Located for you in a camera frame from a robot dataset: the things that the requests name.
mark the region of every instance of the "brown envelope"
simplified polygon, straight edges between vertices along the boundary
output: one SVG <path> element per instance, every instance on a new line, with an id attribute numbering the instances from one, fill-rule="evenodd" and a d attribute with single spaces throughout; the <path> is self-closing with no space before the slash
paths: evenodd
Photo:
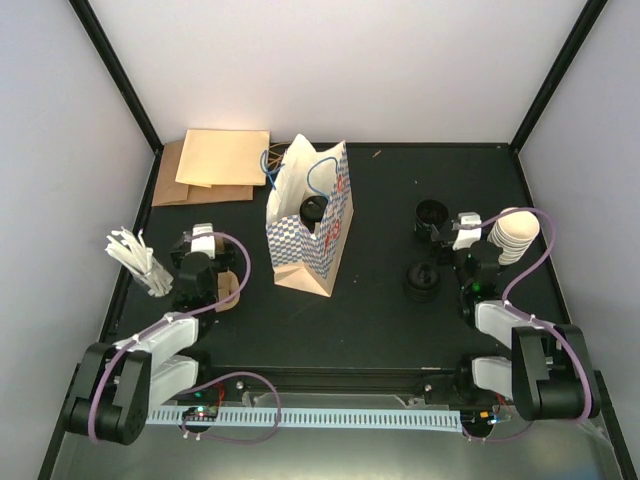
<path id="1" fill-rule="evenodd" d="M 151 205 L 195 205 L 199 203 L 233 202 L 253 200 L 253 187 L 250 185 L 216 185 L 211 188 L 194 187 L 176 182 L 176 172 L 180 164 L 183 140 L 167 143 L 164 146 L 158 180 L 153 192 Z"/>
<path id="2" fill-rule="evenodd" d="M 269 132 L 187 130 L 175 180 L 187 185 L 264 185 Z"/>

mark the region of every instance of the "white perforated rail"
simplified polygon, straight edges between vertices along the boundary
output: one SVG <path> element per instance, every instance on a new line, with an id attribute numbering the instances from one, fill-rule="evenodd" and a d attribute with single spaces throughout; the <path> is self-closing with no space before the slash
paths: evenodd
<path id="1" fill-rule="evenodd" d="M 147 425 L 179 425 L 188 407 L 162 406 L 147 418 Z M 221 427 L 270 427 L 275 408 L 221 407 L 215 422 L 188 421 L 187 425 Z M 442 410 L 366 410 L 283 408 L 281 427 L 369 428 L 460 432 L 460 413 Z"/>

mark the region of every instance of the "gray floor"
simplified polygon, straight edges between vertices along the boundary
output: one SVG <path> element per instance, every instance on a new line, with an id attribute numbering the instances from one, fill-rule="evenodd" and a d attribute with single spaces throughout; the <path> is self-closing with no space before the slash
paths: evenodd
<path id="1" fill-rule="evenodd" d="M 496 434 L 521 428 L 499 425 Z M 260 431 L 229 429 L 231 435 Z M 149 426 L 128 446 L 92 445 L 67 435 L 54 479 L 620 479 L 611 447 L 596 431 L 538 422 L 505 444 L 468 443 L 451 433 L 282 429 L 245 447 L 185 440 L 178 428 Z"/>

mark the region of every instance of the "stack of paper cups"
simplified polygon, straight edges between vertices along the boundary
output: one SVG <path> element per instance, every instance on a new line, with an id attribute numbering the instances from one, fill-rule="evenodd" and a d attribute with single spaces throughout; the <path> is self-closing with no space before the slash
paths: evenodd
<path id="1" fill-rule="evenodd" d="M 502 212 L 513 210 L 507 208 Z M 540 222 L 531 212 L 516 212 L 500 218 L 493 224 L 488 240 L 502 248 L 500 265 L 511 265 L 520 260 L 529 245 L 540 233 Z"/>

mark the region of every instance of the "blue checkered pattern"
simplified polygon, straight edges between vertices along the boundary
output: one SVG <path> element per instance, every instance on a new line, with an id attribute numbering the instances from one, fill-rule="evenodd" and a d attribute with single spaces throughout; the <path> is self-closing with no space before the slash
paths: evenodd
<path id="1" fill-rule="evenodd" d="M 271 263 L 274 267 L 304 261 L 322 278 L 327 278 L 343 234 L 344 211 L 351 196 L 347 150 L 343 148 L 324 217 L 314 234 L 303 227 L 299 215 L 285 217 L 267 226 Z"/>

